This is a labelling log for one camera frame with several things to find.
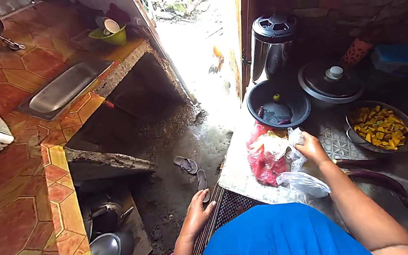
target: rooster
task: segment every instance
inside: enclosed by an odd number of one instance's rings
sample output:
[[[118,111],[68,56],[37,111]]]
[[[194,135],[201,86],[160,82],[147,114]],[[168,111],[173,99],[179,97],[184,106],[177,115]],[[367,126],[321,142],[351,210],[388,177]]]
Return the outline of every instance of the rooster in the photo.
[[[221,54],[221,51],[217,48],[217,46],[213,46],[213,56],[218,59],[218,65],[215,66],[214,64],[210,66],[208,69],[209,73],[218,73],[221,71],[221,67],[223,66],[224,56]]]

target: sandal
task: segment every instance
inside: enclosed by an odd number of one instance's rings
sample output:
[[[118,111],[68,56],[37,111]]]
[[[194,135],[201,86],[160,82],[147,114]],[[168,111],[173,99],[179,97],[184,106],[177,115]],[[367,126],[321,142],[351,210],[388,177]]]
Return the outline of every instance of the sandal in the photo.
[[[180,166],[182,170],[185,170],[191,174],[196,174],[196,172],[198,171],[198,165],[192,159],[176,156],[174,159],[174,164]]]
[[[198,176],[198,183],[196,185],[196,187],[198,188],[198,190],[205,190],[207,189],[207,179],[205,177],[205,172],[204,170],[200,169],[196,172],[196,175]],[[207,203],[210,200],[210,192],[207,192],[207,194],[205,194],[204,203]]]

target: stainless steel sink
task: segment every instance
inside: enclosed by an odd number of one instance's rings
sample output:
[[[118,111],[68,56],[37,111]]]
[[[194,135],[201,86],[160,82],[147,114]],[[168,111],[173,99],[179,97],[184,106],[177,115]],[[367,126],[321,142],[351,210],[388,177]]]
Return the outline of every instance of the stainless steel sink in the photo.
[[[54,119],[112,63],[99,59],[75,64],[21,103],[19,110],[44,120]]]

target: stainless steel trash bin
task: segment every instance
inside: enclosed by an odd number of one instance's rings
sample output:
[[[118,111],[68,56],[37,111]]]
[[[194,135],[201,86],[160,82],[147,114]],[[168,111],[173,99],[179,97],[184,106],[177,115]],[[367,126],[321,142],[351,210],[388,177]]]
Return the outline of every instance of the stainless steel trash bin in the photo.
[[[279,74],[292,51],[297,20],[293,16],[268,15],[252,26],[251,74],[255,84]]]

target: pot lid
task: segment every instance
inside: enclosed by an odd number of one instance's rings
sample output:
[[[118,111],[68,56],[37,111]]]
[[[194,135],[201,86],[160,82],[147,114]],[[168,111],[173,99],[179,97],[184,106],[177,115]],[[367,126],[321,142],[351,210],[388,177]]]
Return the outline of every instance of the pot lid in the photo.
[[[121,255],[121,240],[113,233],[99,235],[89,246],[92,255]]]
[[[331,61],[313,61],[305,66],[303,81],[316,93],[331,98],[349,98],[361,90],[341,66]]]

